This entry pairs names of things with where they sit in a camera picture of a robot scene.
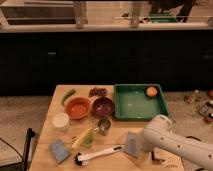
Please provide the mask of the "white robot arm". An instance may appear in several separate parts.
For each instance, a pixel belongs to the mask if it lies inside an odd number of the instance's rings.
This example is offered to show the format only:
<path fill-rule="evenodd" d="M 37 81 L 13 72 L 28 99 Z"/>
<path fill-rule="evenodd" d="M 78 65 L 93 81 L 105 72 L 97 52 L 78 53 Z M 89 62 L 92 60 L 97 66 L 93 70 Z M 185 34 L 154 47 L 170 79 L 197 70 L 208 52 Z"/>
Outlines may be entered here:
<path fill-rule="evenodd" d="M 139 142 L 143 151 L 151 152 L 157 147 L 213 171 L 213 144 L 174 134 L 172 122 L 165 115 L 155 116 L 141 130 Z"/>

